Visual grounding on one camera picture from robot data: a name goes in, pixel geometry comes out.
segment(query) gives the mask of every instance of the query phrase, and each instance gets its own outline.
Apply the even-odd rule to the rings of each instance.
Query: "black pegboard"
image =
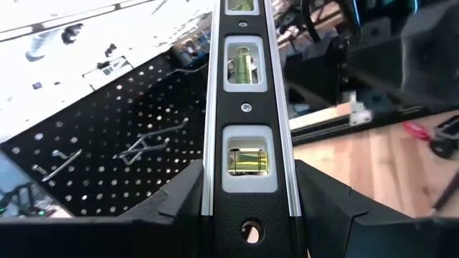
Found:
[[[137,67],[1,149],[72,215],[122,214],[202,157],[207,78],[201,70],[170,74],[165,57]],[[138,134],[176,126],[185,118],[183,129],[146,139],[158,145],[169,138],[167,148],[145,152],[130,166],[113,158],[134,144]],[[54,150],[69,156],[80,149],[82,153],[49,181],[42,182],[43,175],[32,170],[38,165],[52,172],[64,163],[51,155]]]

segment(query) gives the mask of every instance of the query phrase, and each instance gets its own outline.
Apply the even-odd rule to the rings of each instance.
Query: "wooden floor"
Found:
[[[459,111],[416,121],[431,129],[454,114]],[[426,142],[407,134],[400,124],[300,145],[293,152],[296,159],[412,217],[430,214],[459,168],[458,161],[438,158]],[[459,191],[440,215],[459,216]]]

